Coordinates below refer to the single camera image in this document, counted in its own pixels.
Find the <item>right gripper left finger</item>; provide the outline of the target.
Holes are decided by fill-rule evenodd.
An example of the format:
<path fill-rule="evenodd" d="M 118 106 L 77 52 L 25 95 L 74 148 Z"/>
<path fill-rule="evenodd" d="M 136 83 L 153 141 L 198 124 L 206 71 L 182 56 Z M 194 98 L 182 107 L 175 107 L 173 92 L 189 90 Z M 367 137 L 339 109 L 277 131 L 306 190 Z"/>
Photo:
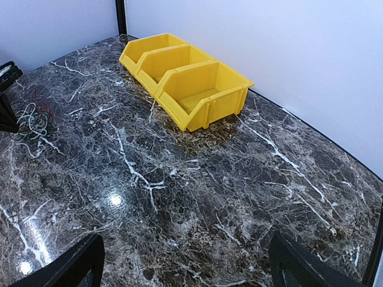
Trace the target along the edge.
<path fill-rule="evenodd" d="M 89 234 L 56 260 L 13 286 L 100 286 L 105 248 L 102 236 Z"/>

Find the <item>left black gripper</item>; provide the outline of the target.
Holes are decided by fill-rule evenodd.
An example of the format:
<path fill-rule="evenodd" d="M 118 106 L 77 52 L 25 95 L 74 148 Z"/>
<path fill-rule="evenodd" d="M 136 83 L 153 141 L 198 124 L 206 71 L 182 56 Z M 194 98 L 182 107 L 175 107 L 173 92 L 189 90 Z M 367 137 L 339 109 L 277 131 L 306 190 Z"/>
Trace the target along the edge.
<path fill-rule="evenodd" d="M 0 67 L 0 91 L 5 91 L 11 86 L 17 79 L 19 79 L 23 72 L 13 61 L 4 63 Z M 18 132 L 19 125 L 17 124 L 17 118 L 13 109 L 11 108 L 8 97 L 1 93 L 0 99 L 0 129 L 2 132 Z"/>

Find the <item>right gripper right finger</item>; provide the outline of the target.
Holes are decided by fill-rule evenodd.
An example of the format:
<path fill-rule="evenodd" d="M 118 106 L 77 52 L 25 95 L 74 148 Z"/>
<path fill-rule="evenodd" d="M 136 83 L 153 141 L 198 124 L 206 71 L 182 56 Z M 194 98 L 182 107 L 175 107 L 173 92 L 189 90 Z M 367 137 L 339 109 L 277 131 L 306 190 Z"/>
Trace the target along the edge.
<path fill-rule="evenodd" d="M 279 231 L 274 232 L 268 252 L 273 286 L 363 286 Z"/>

